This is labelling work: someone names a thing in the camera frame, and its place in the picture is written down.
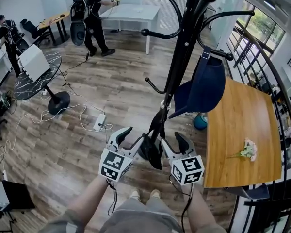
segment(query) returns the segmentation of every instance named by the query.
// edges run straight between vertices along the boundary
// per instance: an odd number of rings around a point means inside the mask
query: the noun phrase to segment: shoe
[[[129,198],[136,199],[136,200],[140,201],[140,193],[139,193],[139,190],[138,189],[133,189],[133,191],[131,192]]]
[[[161,192],[159,190],[153,190],[151,192],[150,197],[160,199],[161,198]]]
[[[102,53],[101,53],[101,56],[102,56],[102,57],[106,57],[106,56],[108,56],[108,55],[110,55],[110,54],[114,54],[114,53],[115,53],[115,49],[108,49],[107,51],[102,52]]]
[[[89,51],[89,56],[93,57],[97,52],[97,48],[93,47],[93,51]]]

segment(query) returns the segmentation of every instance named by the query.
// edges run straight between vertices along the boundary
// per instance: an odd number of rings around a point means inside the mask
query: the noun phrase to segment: round table
[[[45,58],[48,61],[49,70],[42,74],[36,81],[33,81],[24,71],[22,71],[14,85],[14,96],[19,101],[27,100],[45,88],[51,96],[51,100],[48,103],[48,111],[52,115],[57,115],[62,113],[65,108],[69,106],[70,95],[67,92],[54,94],[47,86],[47,84],[54,78],[62,63],[60,53],[48,52],[45,54]]]

